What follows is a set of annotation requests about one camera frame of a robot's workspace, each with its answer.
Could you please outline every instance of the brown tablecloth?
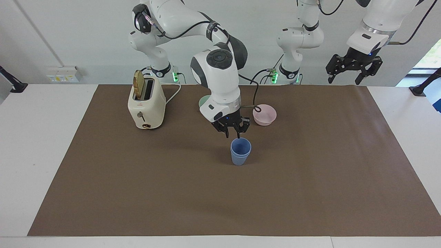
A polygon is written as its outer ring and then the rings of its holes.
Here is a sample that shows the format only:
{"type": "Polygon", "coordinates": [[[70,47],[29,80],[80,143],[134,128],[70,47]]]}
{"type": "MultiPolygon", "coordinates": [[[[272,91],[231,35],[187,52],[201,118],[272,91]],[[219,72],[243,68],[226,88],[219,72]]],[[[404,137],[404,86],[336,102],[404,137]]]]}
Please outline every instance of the brown tablecloth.
{"type": "MultiPolygon", "coordinates": [[[[241,90],[249,105],[254,87],[241,90]]],[[[98,87],[30,236],[441,236],[365,87],[261,87],[257,102],[278,117],[243,135],[253,150],[241,167],[231,162],[235,135],[198,112],[207,89],[183,86],[151,131],[135,127],[129,92],[98,87]]]]}

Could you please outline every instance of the white table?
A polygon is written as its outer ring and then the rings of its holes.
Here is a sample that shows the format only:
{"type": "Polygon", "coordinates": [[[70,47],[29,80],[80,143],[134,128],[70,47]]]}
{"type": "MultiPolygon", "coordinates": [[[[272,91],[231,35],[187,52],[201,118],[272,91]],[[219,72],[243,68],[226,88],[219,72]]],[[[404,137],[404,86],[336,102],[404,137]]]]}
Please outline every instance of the white table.
{"type": "MultiPolygon", "coordinates": [[[[29,85],[0,105],[1,248],[441,247],[441,237],[26,237],[96,88],[29,85]]],[[[441,212],[441,115],[407,88],[369,90],[441,212]]]]}

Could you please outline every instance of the wall outlet box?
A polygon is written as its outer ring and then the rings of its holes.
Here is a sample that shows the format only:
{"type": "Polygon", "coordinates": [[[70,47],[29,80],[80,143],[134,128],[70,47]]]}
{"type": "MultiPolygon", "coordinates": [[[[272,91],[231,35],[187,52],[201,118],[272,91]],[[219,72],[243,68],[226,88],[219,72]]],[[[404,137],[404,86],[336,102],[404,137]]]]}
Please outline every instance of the wall outlet box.
{"type": "Polygon", "coordinates": [[[47,77],[51,83],[79,83],[82,79],[75,66],[49,67],[47,77]]]}

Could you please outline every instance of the green light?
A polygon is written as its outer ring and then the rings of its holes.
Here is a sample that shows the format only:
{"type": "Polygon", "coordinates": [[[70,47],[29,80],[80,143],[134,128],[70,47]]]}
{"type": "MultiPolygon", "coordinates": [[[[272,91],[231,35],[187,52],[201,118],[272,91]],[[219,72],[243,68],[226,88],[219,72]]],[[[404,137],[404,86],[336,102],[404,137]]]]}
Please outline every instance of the green light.
{"type": "Polygon", "coordinates": [[[279,73],[275,72],[273,75],[273,78],[271,79],[272,83],[276,84],[278,77],[279,77],[279,73]]]}
{"type": "Polygon", "coordinates": [[[174,80],[175,82],[178,82],[178,81],[179,81],[179,76],[178,76],[175,72],[173,72],[173,80],[174,80]]]}

